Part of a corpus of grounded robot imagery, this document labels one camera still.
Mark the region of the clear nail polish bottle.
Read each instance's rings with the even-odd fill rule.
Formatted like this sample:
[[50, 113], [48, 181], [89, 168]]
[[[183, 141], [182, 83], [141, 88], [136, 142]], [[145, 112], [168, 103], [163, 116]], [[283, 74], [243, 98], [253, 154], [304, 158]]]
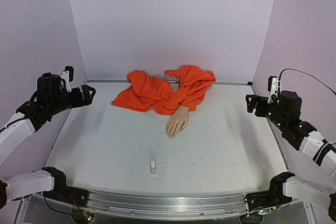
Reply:
[[150, 164], [150, 172], [151, 172], [151, 174], [156, 174], [157, 173], [156, 165], [154, 163]]

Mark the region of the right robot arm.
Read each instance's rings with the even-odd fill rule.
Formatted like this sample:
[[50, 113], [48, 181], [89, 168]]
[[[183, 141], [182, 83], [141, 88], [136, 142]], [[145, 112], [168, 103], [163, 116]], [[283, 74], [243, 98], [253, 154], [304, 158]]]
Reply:
[[[332, 180], [335, 180], [335, 146], [310, 123], [300, 119], [302, 99], [296, 92], [281, 91], [276, 102], [267, 97], [246, 96], [247, 111], [267, 118], [295, 150], [305, 154]], [[249, 193], [244, 201], [249, 213], [262, 214], [267, 209], [299, 199], [325, 210], [335, 220], [335, 188], [302, 179], [291, 172], [282, 172], [270, 180], [269, 188]]]

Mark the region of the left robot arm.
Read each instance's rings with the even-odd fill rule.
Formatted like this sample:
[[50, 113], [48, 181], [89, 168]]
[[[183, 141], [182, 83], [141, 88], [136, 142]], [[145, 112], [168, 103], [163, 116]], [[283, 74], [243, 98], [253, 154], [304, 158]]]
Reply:
[[[37, 90], [1, 128], [1, 162], [27, 138], [37, 133], [53, 116], [92, 104], [95, 88], [85, 84], [72, 88], [74, 69], [66, 66], [61, 74], [44, 73], [37, 79]], [[1, 181], [1, 207], [7, 203], [42, 193], [45, 198], [85, 206], [88, 191], [67, 185], [66, 175], [51, 166], [7, 176]]]

